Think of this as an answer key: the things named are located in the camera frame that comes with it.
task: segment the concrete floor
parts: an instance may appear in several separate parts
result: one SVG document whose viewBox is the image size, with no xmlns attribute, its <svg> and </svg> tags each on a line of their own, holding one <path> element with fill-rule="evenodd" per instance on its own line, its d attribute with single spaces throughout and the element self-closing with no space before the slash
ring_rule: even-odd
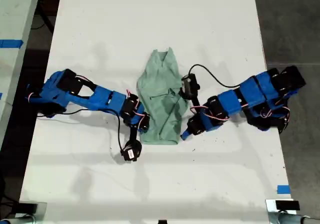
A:
<svg viewBox="0 0 320 224">
<path fill-rule="evenodd" d="M 317 108 L 320 106 L 320 0 L 256 0 L 256 5 L 268 68 L 282 69 L 296 64 L 307 82 L 307 86 L 289 100 L 290 124 L 280 139 L 291 194 L 300 202 L 300 213 L 320 218 L 320 115 Z M 32 27 L 39 27 L 42 23 L 41 18 L 35 16 Z M 25 85 L 28 76 L 34 77 L 35 72 L 39 77 L 44 77 L 51 39 L 52 35 L 45 26 L 30 32 L 28 52 L 20 77 L 21 86 Z M 22 93 L 22 90 L 17 90 L 17 106 L 23 102 L 18 93 Z M 26 111 L 31 112 L 19 112 L 19 108 L 15 108 L 9 124 L 26 126 L 27 120 L 32 120 L 31 116 L 23 114 Z M 21 165 L 25 165 L 33 127 L 27 131 L 24 139 L 28 139 L 29 143 L 22 148 L 25 151 L 22 153 L 20 147 L 15 148 L 17 151 L 7 158 L 7 165 L 17 155 Z M 5 138 L 6 144 L 12 145 L 11 139 L 20 133 L 21 129 L 10 128 Z M 4 173 L 7 182 L 12 183 L 7 187 L 7 194 L 16 199 L 20 195 L 24 170 L 25 166 Z"/>
<path fill-rule="evenodd" d="M 280 135 L 292 197 L 320 218 L 320 0 L 255 0 L 268 68 L 297 65 L 307 85 L 289 100 Z"/>
</svg>

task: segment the black cable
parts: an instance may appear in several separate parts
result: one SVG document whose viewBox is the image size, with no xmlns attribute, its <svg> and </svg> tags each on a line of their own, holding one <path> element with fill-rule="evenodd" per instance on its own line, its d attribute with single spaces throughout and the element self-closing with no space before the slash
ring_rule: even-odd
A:
<svg viewBox="0 0 320 224">
<path fill-rule="evenodd" d="M 46 16 L 44 10 L 41 7 L 40 1 L 38 1 L 38 4 L 36 5 L 36 10 L 38 11 L 38 13 L 41 16 L 41 18 L 42 18 L 43 22 L 45 23 L 45 25 L 48 27 L 49 31 L 53 34 L 54 30 L 55 30 L 55 27 L 54 27 L 54 25 L 52 25 L 51 21 Z"/>
<path fill-rule="evenodd" d="M 73 111 L 73 112 L 68 112 L 68 113 L 52 113 L 52 114 L 49 114 L 49 115 L 37 115 L 36 117 L 37 118 L 44 118 L 44 117 L 50 117 L 50 116 L 57 115 L 57 114 L 60 114 L 60 115 L 72 115 L 72 114 L 76 114 L 76 113 L 81 112 L 81 111 L 94 111 L 94 110 L 79 109 L 79 110 L 76 110 L 76 111 Z"/>
<path fill-rule="evenodd" d="M 221 81 L 219 81 L 219 80 L 215 77 L 215 75 L 213 75 L 213 74 L 211 73 L 211 71 L 209 71 L 208 68 L 206 68 L 204 65 L 200 65 L 200 64 L 195 64 L 195 65 L 193 65 L 193 66 L 190 68 L 190 70 L 189 70 L 189 75 L 190 75 L 190 73 L 191 73 L 191 70 L 192 70 L 194 67 L 202 67 L 202 68 L 204 68 L 221 86 L 223 86 L 223 87 L 225 87 L 225 88 L 237 88 L 237 87 L 240 86 L 240 84 L 238 84 L 238 85 L 225 85 L 225 84 L 223 84 Z"/>
<path fill-rule="evenodd" d="M 108 109 L 108 108 L 106 108 L 106 109 L 100 109 L 99 111 L 113 112 L 113 113 L 116 115 L 116 117 L 118 118 L 118 143 L 119 143 L 119 147 L 120 147 L 121 152 L 123 152 L 124 150 L 123 150 L 123 148 L 122 148 L 122 146 L 121 146 L 121 142 L 120 142 L 120 117 L 119 117 L 119 114 L 118 114 L 115 110 L 113 110 L 113 109 Z"/>
<path fill-rule="evenodd" d="M 74 112 L 68 112 L 68 113 L 53 113 L 53 114 L 50 114 L 50 115 L 41 115 L 41 116 L 37 115 L 37 117 L 39 117 L 39 118 L 40 118 L 40 117 L 49 117 L 49 116 L 58 115 L 58 114 L 60 114 L 60 115 L 72 115 L 72 114 L 75 114 L 75 113 L 78 113 L 78 112 L 81 112 L 81 111 L 95 111 L 95 110 L 79 109 L 79 110 L 76 110 L 76 111 L 74 111 Z M 118 114 L 115 110 L 109 109 L 109 108 L 99 109 L 99 110 L 97 110 L 97 111 L 113 112 L 113 113 L 116 115 L 116 117 L 117 117 L 117 119 L 118 119 L 118 144 L 119 144 L 120 150 L 123 151 L 123 148 L 122 148 L 121 142 L 120 142 L 120 116 L 119 116 L 119 114 Z"/>
<path fill-rule="evenodd" d="M 13 207 L 13 203 L 12 205 L 10 205 L 10 203 L 0 203 L 0 206 L 7 206 L 7 207 Z"/>
<path fill-rule="evenodd" d="M 79 110 L 76 110 L 76 111 L 73 111 L 73 112 L 58 113 L 58 114 L 60 114 L 60 115 L 72 115 L 72 114 L 76 114 L 76 113 L 81 112 L 81 111 L 94 111 L 94 110 L 89 110 L 89 109 L 83 108 L 83 109 L 79 109 Z"/>
<path fill-rule="evenodd" d="M 3 195 L 3 197 L 6 198 L 6 199 L 8 199 L 8 200 L 10 200 L 10 201 L 12 201 L 12 202 L 14 202 L 14 203 L 19 203 L 18 201 L 12 199 L 11 197 L 9 197 L 9 196 L 7 196 L 7 195 L 5 195 L 5 194 Z"/>
<path fill-rule="evenodd" d="M 39 27 L 35 27 L 35 28 L 31 28 L 31 30 L 38 30 L 38 29 L 40 29 L 40 28 L 43 28 L 45 26 L 45 24 L 43 23 L 41 26 L 39 26 Z"/>
</svg>

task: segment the green cloth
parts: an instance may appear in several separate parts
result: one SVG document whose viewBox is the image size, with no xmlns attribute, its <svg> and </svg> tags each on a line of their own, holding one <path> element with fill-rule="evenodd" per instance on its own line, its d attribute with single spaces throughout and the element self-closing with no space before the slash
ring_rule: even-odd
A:
<svg viewBox="0 0 320 224">
<path fill-rule="evenodd" d="M 152 52 L 137 82 L 140 101 L 150 114 L 149 130 L 140 135 L 145 144 L 178 144 L 182 116 L 188 107 L 188 102 L 179 95 L 181 78 L 171 48 L 168 52 Z"/>
</svg>

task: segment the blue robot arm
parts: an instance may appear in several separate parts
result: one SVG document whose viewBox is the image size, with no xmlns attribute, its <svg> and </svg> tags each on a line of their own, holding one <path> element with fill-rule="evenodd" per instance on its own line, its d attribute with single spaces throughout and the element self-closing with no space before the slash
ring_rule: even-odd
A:
<svg viewBox="0 0 320 224">
<path fill-rule="evenodd" d="M 200 86 L 196 76 L 189 73 L 182 78 L 180 93 L 184 99 L 192 101 L 194 105 L 192 109 L 195 109 L 196 113 L 188 120 L 187 129 L 181 138 L 185 140 L 192 134 L 198 135 L 204 131 L 215 130 L 229 120 L 231 115 L 241 111 L 244 112 L 250 125 L 262 131 L 277 127 L 281 133 L 288 126 L 290 116 L 288 99 L 305 84 L 296 66 L 289 66 L 280 73 L 273 68 L 233 86 L 237 87 L 236 89 L 210 97 L 200 106 L 198 101 Z"/>
<path fill-rule="evenodd" d="M 91 96 L 80 96 L 83 86 L 93 91 Z M 146 132 L 149 128 L 150 116 L 134 94 L 128 97 L 117 91 L 106 89 L 94 84 L 84 76 L 77 75 L 70 69 L 57 71 L 43 84 L 43 86 L 27 87 L 27 99 L 34 105 L 38 113 L 44 117 L 52 118 L 56 114 L 65 113 L 67 105 L 71 102 L 86 110 L 101 111 L 117 116 L 119 125 L 120 118 L 130 127 L 130 140 L 121 154 L 126 161 L 136 161 L 140 156 L 142 145 L 136 140 L 137 132 Z"/>
</svg>

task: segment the table surface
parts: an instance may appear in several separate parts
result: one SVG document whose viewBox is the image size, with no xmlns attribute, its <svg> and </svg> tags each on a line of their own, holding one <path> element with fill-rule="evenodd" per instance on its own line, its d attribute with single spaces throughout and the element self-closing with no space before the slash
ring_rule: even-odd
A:
<svg viewBox="0 0 320 224">
<path fill-rule="evenodd" d="M 152 51 L 168 47 L 182 75 L 199 63 L 234 85 L 266 69 L 255 0 L 60 0 L 46 77 L 69 68 L 134 93 Z M 194 73 L 200 102 L 226 90 Z M 120 158 L 116 130 L 102 112 L 39 118 L 20 200 L 48 203 L 48 223 L 256 224 L 268 223 L 265 199 L 290 198 L 276 191 L 288 184 L 276 129 L 236 115 L 178 145 L 143 145 L 133 163 Z"/>
<path fill-rule="evenodd" d="M 0 0 L 0 40 L 23 40 L 18 48 L 0 48 L 0 147 L 6 133 L 38 0 Z"/>
</svg>

